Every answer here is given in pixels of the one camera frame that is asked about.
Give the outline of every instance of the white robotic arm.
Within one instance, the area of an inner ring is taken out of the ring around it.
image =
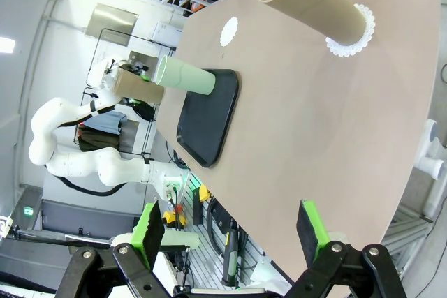
[[[131,181],[150,183],[155,186],[161,199],[169,200],[173,188],[180,189],[186,177],[186,172],[174,163],[146,161],[143,158],[123,160],[113,148],[84,153],[57,151],[56,128],[74,126],[108,110],[122,99],[105,85],[116,73],[117,67],[108,59],[92,69],[96,71],[98,99],[90,104],[77,106],[63,98],[53,98],[39,108],[31,120],[34,139],[29,147],[29,158],[33,164],[46,165],[51,174],[59,177],[84,177],[97,172],[101,182],[109,187]]]

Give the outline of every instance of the ceiling light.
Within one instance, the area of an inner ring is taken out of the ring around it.
[[[0,38],[0,52],[11,54],[14,51],[15,41],[10,38]]]

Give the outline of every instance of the table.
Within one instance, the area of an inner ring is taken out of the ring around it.
[[[220,160],[202,168],[178,145],[185,92],[166,89],[156,126],[238,223],[291,277],[305,270],[302,198],[357,249],[380,242],[406,186],[437,64],[440,0],[353,0],[373,10],[366,50],[339,58],[325,38],[257,0],[191,16],[176,57],[230,68],[241,89]],[[239,20],[233,41],[221,29]]]

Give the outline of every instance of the screw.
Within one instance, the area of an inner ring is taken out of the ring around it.
[[[129,249],[127,247],[122,247],[118,250],[118,253],[120,254],[126,254],[129,251]]]
[[[339,244],[334,244],[331,249],[332,251],[339,253],[340,251],[342,251],[342,246],[340,246]]]
[[[377,248],[375,248],[375,247],[372,247],[372,248],[369,250],[369,253],[370,253],[371,255],[373,255],[373,256],[377,256],[377,255],[379,254],[379,250],[378,250]]]

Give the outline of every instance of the floor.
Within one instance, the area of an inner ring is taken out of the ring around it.
[[[439,75],[442,66],[447,64],[447,0],[441,0],[441,2],[441,31],[437,77],[434,84],[429,119],[437,121],[439,125],[438,138],[441,140],[441,143],[447,144],[447,84],[441,81]],[[166,153],[166,141],[158,133],[154,141],[153,153],[157,156],[157,160],[169,161],[169,156]],[[428,175],[419,170],[414,170],[402,197],[402,203],[416,211],[420,211],[431,185],[432,179]],[[443,250],[447,246],[446,242],[447,206],[440,213],[435,229],[427,238],[424,247],[403,280],[408,298],[440,297],[443,295],[442,292],[447,291],[447,256],[441,259]],[[431,279],[431,283],[420,293]]]

